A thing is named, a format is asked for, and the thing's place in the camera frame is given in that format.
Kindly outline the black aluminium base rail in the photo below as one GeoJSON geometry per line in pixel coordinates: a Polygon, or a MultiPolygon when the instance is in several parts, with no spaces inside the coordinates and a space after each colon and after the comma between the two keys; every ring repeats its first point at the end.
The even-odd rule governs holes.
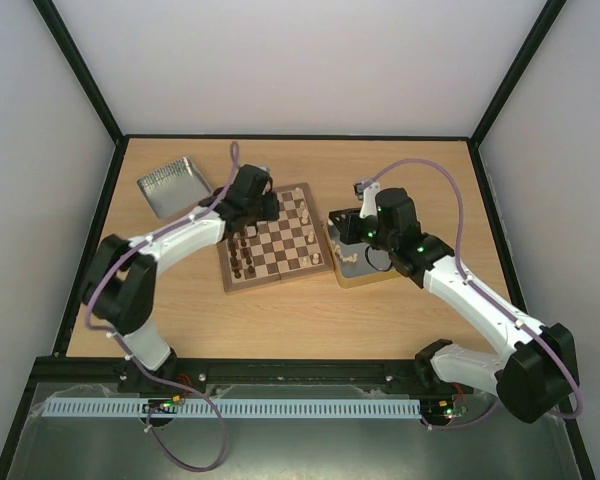
{"type": "MultiPolygon", "coordinates": [[[[233,385],[354,386],[378,388],[384,393],[413,398],[451,395],[461,387],[453,380],[425,388],[419,382],[413,360],[238,360],[179,358],[162,368],[161,378],[191,386],[199,392],[233,385]]],[[[163,396],[176,391],[142,375],[131,362],[121,358],[39,357],[30,374],[30,386],[41,383],[112,384],[120,393],[143,397],[163,396]]]]}

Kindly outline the wooden chess board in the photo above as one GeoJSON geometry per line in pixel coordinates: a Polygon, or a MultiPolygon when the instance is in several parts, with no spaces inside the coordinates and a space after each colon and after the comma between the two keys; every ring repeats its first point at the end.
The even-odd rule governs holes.
{"type": "Polygon", "coordinates": [[[251,240],[251,252],[256,276],[250,280],[233,280],[229,273],[227,240],[218,245],[224,291],[237,293],[278,282],[297,280],[333,270],[333,260],[323,223],[317,211],[310,187],[306,183],[278,187],[280,203],[277,221],[258,222],[257,235],[251,240]],[[307,209],[309,223],[301,223],[301,212],[307,209]],[[315,232],[315,243],[307,242],[310,231],[315,232]],[[311,257],[318,253],[321,261],[313,265],[311,257]]]}

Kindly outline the pile of light chess pieces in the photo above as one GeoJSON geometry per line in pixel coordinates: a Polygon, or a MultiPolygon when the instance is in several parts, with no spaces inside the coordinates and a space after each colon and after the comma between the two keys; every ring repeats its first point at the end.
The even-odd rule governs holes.
{"type": "Polygon", "coordinates": [[[334,253],[337,260],[341,263],[355,264],[358,261],[358,254],[356,252],[347,254],[343,251],[342,245],[335,240],[331,241],[332,252],[334,253]]]}

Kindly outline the silver embossed tin lid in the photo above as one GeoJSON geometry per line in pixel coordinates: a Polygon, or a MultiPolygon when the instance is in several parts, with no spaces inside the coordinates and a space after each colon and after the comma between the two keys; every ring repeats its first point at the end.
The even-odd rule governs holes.
{"type": "Polygon", "coordinates": [[[158,219],[193,208],[212,188],[189,157],[180,157],[136,180],[140,192],[158,219]]]}

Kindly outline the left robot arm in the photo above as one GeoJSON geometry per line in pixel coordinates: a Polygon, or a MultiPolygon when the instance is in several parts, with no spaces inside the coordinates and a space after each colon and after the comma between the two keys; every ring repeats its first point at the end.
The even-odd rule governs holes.
{"type": "Polygon", "coordinates": [[[233,180],[168,225],[123,239],[101,241],[82,287],[84,325],[118,343],[125,359],[154,385],[193,392],[174,380],[175,351],[152,319],[159,276],[190,255],[279,216],[269,171],[245,164],[233,180]]]}

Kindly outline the black enclosure frame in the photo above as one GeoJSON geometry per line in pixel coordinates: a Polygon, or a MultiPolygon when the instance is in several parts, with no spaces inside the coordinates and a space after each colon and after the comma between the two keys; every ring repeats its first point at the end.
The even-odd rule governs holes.
{"type": "MultiPolygon", "coordinates": [[[[75,326],[75,320],[69,318],[70,314],[77,313],[77,291],[79,283],[86,272],[87,262],[95,254],[95,236],[101,233],[104,227],[105,213],[108,212],[113,197],[114,183],[119,177],[123,162],[123,154],[126,153],[131,139],[238,139],[238,140],[293,140],[293,141],[459,141],[468,146],[472,166],[478,186],[480,189],[484,209],[489,221],[489,226],[499,261],[504,273],[505,282],[512,296],[515,306],[526,308],[523,294],[519,285],[517,274],[514,272],[513,260],[510,247],[505,246],[505,234],[499,214],[496,213],[496,202],[491,187],[488,186],[484,162],[479,153],[479,146],[485,140],[489,130],[494,125],[498,115],[506,105],[511,93],[517,86],[527,66],[533,59],[546,35],[549,33],[554,22],[567,1],[546,1],[531,30],[526,36],[515,59],[511,63],[506,75],[500,83],[496,93],[490,101],[485,113],[482,115],[474,133],[469,136],[400,136],[400,135],[299,135],[299,134],[123,134],[114,119],[113,113],[96,84],[77,44],[71,36],[68,27],[61,17],[53,1],[32,1],[36,6],[47,29],[53,36],[63,56],[72,69],[76,79],[86,93],[96,114],[103,123],[109,136],[114,142],[115,150],[111,158],[104,186],[100,194],[95,211],[94,220],[91,222],[87,241],[83,249],[78,270],[69,294],[69,300],[60,323],[58,334],[53,347],[53,355],[37,358],[27,380],[22,398],[17,407],[14,420],[9,434],[6,438],[0,456],[0,479],[7,479],[13,470],[13,459],[25,425],[25,410],[32,406],[34,387],[41,382],[51,380],[79,380],[86,379],[90,383],[96,380],[111,380],[113,377],[114,360],[112,358],[98,359],[66,359],[68,341],[75,326]]],[[[578,468],[576,475],[579,479],[595,479],[584,440],[582,439],[576,420],[566,421],[566,433],[570,442],[570,450],[573,454],[573,462],[578,468]]]]}

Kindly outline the row of dark chess pieces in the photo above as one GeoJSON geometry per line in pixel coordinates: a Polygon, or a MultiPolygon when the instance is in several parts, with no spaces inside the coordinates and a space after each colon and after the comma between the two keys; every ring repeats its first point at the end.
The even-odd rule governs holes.
{"type": "Polygon", "coordinates": [[[256,276],[251,252],[251,240],[257,235],[256,225],[245,227],[227,240],[230,277],[237,280],[250,280],[256,276]]]}

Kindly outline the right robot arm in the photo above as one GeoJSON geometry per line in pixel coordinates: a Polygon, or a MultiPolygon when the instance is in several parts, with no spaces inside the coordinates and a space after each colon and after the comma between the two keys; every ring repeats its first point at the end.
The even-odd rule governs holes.
{"type": "Polygon", "coordinates": [[[415,356],[423,389],[463,384],[496,396],[525,423],[553,412],[576,392],[575,340],[564,325],[545,325],[475,277],[448,244],[422,231],[405,189],[372,184],[358,197],[361,207],[328,215],[340,242],[386,252],[393,269],[451,306],[494,350],[486,354],[446,339],[433,342],[415,356]]]}

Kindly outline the gold tin box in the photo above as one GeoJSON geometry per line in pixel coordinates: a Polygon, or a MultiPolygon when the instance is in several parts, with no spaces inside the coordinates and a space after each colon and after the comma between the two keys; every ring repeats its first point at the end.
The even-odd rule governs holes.
{"type": "Polygon", "coordinates": [[[336,280],[341,288],[350,289],[372,283],[378,283],[393,278],[399,274],[393,269],[392,263],[386,252],[374,250],[366,243],[345,245],[341,242],[339,228],[328,223],[324,225],[324,231],[328,239],[330,254],[334,262],[336,280]],[[356,252],[358,261],[355,264],[341,263],[332,252],[331,241],[335,240],[342,245],[347,254],[356,252]]]}

